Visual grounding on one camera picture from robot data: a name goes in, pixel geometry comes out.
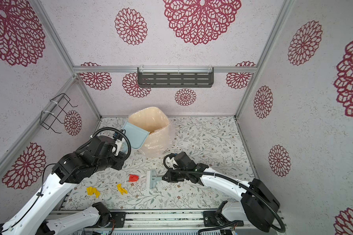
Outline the light blue plastic dustpan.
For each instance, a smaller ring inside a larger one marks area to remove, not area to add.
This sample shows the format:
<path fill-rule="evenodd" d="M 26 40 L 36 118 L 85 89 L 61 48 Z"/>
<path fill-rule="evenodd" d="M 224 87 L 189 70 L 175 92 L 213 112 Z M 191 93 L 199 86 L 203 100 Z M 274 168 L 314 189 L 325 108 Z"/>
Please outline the light blue plastic dustpan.
<path fill-rule="evenodd" d="M 150 134 L 150 132 L 140 127 L 137 127 L 129 123 L 128 121 L 125 122 L 122 129 L 124 130 L 123 133 L 126 135 L 130 142 L 132 150 L 139 150 L 143 146 L 148 135 Z"/>

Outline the light blue white brush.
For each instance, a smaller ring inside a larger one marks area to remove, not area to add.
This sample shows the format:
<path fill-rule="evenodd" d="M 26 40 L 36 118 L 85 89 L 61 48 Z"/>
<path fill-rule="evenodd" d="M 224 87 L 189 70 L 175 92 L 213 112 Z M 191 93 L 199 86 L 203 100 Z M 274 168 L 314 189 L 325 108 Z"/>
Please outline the light blue white brush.
<path fill-rule="evenodd" d="M 158 173 L 155 170 L 148 170 L 147 177 L 146 177 L 147 190 L 149 191 L 154 189 L 158 181 L 162 181 L 162 176 L 158 175 Z"/>

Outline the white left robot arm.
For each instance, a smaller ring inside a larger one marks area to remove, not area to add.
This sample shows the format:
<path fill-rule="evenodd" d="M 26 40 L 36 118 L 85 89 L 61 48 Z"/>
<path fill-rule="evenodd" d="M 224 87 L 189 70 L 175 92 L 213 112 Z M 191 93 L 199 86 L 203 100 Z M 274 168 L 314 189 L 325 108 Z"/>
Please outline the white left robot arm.
<path fill-rule="evenodd" d="M 130 154 L 130 141 L 122 133 L 116 138 L 93 135 L 55 163 L 38 192 L 9 221 L 0 224 L 0 235 L 69 235 L 86 227 L 108 227 L 112 216 L 102 202 L 62 219 L 46 218 L 82 180 L 107 168 L 121 170 Z"/>

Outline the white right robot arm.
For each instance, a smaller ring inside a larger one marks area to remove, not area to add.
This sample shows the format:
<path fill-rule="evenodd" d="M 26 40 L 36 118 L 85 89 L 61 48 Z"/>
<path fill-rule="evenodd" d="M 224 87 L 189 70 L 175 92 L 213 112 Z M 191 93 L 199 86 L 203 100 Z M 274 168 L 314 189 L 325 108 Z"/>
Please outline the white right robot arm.
<path fill-rule="evenodd" d="M 167 169 L 162 180 L 169 183 L 189 181 L 221 191 L 234 201 L 224 201 L 215 212 L 204 212 L 205 227 L 198 234 L 227 227 L 242 227 L 245 222 L 268 233 L 271 229 L 285 233 L 286 226 L 278 214 L 280 202 L 259 179 L 242 181 L 223 175 L 206 164 L 195 163 L 185 152 L 163 158 Z"/>

